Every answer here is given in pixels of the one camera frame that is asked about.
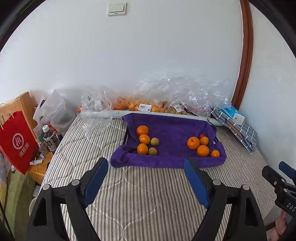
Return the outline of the person's right hand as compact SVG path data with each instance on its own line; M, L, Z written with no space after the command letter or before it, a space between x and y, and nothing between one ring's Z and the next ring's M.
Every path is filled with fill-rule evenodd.
M281 214L275 219L275 227L270 231L268 241L277 241L282 237L287 228L286 217L288 217L288 214L282 210Z

